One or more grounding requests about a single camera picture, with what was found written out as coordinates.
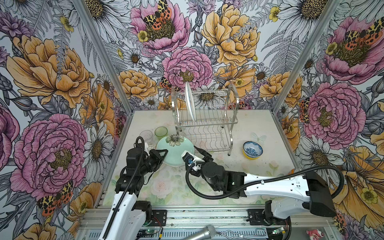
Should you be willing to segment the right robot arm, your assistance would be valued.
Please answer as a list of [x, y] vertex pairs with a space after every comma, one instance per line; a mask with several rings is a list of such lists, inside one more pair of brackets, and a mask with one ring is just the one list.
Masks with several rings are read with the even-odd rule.
[[[211, 154], [199, 149], [200, 159], [189, 151], [182, 153], [186, 166], [186, 183], [197, 196], [206, 200], [226, 198], [247, 198], [267, 195], [278, 197], [276, 201], [265, 202], [264, 211], [258, 217], [262, 225], [270, 226], [275, 220], [286, 220], [292, 215], [309, 212], [319, 217], [335, 217], [334, 198], [344, 188], [343, 173], [335, 166], [315, 166], [291, 174], [268, 178], [243, 172], [227, 171], [213, 161]], [[317, 174], [318, 170], [329, 170], [339, 176], [339, 184], [334, 192], [328, 183]], [[190, 175], [203, 178], [220, 195], [206, 195], [192, 186]]]

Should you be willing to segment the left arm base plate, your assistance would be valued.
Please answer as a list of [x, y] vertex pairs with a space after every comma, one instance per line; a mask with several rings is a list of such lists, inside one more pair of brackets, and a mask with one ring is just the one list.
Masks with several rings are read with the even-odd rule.
[[148, 226], [150, 227], [165, 227], [167, 223], [167, 210], [152, 210], [152, 218]]

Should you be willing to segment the blue white ceramic bowl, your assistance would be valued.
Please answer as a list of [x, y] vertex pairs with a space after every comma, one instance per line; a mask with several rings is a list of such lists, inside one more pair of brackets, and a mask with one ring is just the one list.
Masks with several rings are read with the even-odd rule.
[[263, 148], [256, 142], [247, 141], [243, 144], [243, 153], [252, 156], [261, 156], [263, 152]]

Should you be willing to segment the pale green plate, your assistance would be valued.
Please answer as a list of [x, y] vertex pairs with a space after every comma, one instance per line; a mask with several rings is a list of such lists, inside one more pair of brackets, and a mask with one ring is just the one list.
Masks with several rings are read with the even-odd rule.
[[195, 154], [194, 144], [181, 135], [168, 135], [162, 138], [157, 143], [156, 150], [168, 150], [164, 164], [171, 167], [181, 167], [185, 164], [182, 159], [185, 151]]

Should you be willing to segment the yellow plastic bowl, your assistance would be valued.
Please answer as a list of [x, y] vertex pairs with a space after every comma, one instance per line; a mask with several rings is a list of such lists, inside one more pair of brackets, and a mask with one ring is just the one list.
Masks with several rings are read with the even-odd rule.
[[258, 159], [260, 156], [252, 156], [252, 155], [248, 155], [247, 153], [243, 153], [243, 155], [249, 159], [249, 160], [256, 160]]

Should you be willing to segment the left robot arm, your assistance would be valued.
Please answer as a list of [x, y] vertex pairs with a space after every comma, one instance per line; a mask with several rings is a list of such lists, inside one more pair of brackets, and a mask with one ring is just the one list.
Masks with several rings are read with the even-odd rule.
[[168, 150], [150, 150], [135, 147], [127, 152], [127, 165], [116, 183], [114, 201], [99, 236], [100, 240], [135, 240], [142, 226], [152, 219], [152, 205], [139, 201], [145, 175], [156, 172]]

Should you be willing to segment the clear plastic tumbler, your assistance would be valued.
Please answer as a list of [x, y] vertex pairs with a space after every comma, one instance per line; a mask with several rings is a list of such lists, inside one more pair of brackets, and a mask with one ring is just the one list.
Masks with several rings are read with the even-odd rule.
[[144, 130], [140, 133], [140, 137], [142, 137], [149, 146], [154, 144], [154, 134], [150, 130]]

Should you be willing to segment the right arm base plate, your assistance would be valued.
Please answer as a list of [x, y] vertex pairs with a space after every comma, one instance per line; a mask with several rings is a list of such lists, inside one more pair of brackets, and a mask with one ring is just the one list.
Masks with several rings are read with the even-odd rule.
[[273, 224], [272, 220], [266, 217], [265, 210], [263, 209], [248, 209], [247, 213], [247, 222], [251, 226], [271, 226]]

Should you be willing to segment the white plate red pattern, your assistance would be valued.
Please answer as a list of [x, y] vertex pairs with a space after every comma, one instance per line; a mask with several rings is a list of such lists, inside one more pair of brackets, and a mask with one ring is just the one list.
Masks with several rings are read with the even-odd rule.
[[196, 109], [195, 109], [195, 103], [194, 98], [192, 94], [192, 89], [190, 87], [189, 82], [185, 83], [185, 98], [186, 98], [186, 104], [187, 104], [187, 110], [191, 116], [191, 119], [193, 122], [196, 121]]

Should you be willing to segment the green plastic tumbler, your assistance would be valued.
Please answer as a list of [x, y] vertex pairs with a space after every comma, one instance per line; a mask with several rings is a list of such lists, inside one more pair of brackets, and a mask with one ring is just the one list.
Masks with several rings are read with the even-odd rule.
[[166, 127], [161, 126], [155, 129], [155, 136], [158, 140], [161, 140], [167, 135], [168, 135], [168, 129]]

